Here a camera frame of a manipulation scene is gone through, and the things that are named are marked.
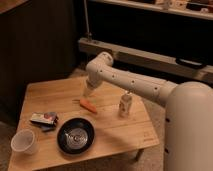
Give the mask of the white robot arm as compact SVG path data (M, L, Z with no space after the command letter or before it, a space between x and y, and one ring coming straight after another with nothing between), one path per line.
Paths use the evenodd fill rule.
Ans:
M115 69L107 52L86 65L84 93L106 81L165 108L164 171L213 171L213 88Z

